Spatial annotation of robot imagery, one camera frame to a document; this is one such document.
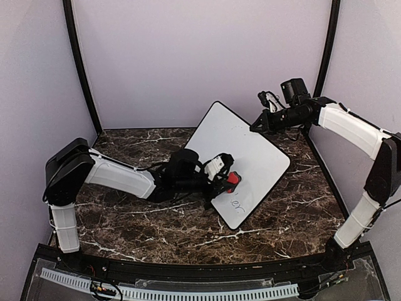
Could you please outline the white whiteboard black frame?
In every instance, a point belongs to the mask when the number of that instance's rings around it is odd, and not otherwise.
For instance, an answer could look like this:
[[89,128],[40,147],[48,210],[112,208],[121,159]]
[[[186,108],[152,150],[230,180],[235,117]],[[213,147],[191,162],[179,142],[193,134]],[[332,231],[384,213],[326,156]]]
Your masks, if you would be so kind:
[[285,175],[290,158],[221,102],[214,102],[187,144],[205,163],[220,153],[233,156],[231,171],[241,182],[233,193],[222,193],[211,201],[225,224],[238,229]]

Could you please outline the red bone-shaped eraser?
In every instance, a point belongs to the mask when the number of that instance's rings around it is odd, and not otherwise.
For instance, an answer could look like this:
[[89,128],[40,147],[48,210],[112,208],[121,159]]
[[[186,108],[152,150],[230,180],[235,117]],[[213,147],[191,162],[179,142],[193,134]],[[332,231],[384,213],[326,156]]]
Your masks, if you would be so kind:
[[233,193],[237,188],[238,184],[241,182],[241,180],[242,180],[241,176],[236,171],[230,172],[226,180],[227,193]]

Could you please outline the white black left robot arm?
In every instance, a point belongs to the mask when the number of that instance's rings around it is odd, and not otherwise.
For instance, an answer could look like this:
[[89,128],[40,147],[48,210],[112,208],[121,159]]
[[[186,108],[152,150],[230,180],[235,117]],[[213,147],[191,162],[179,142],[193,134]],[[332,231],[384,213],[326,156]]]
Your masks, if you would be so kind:
[[76,204],[86,189],[115,191],[135,199],[158,204],[182,196],[200,194],[210,203],[232,189],[229,173],[232,155],[220,153],[205,162],[188,148],[173,152],[166,161],[135,167],[90,147],[77,138],[50,157],[44,165],[42,201],[65,253],[63,261],[75,273],[88,269],[88,259],[79,250],[80,237]]

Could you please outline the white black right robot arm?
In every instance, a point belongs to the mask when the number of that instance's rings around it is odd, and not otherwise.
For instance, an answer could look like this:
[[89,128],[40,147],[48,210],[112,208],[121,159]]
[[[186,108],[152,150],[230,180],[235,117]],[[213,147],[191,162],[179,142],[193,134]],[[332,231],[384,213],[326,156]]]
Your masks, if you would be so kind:
[[353,184],[362,184],[359,202],[334,234],[335,243],[349,248],[369,231],[381,213],[389,208],[387,201],[400,187],[400,134],[391,133],[326,97],[295,97],[289,107],[271,92],[258,93],[264,110],[250,126],[252,132],[276,134],[293,127],[314,125],[342,137],[365,153],[363,171],[366,179],[355,172],[347,177]]

